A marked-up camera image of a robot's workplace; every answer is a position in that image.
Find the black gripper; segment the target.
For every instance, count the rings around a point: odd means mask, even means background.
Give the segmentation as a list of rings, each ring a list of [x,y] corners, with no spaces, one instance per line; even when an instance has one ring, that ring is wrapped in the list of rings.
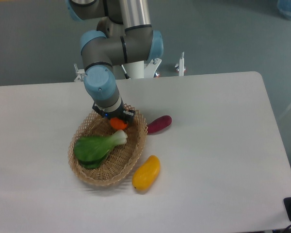
[[[95,103],[93,103],[92,109],[99,114],[102,118],[118,118],[122,120],[125,124],[131,124],[135,117],[135,110],[125,110],[124,104],[121,101],[120,104],[116,106],[116,108],[111,111],[109,108],[103,108]]]

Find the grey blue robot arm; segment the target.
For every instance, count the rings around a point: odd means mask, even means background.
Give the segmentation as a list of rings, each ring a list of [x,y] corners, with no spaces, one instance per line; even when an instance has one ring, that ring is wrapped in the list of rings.
[[[120,35],[112,35],[107,26],[85,32],[80,38],[80,52],[85,75],[83,83],[92,97],[93,110],[100,116],[131,123],[134,110],[127,110],[120,96],[113,66],[150,62],[163,55],[163,40],[152,28],[146,0],[67,0],[74,20],[100,18],[123,26]]]

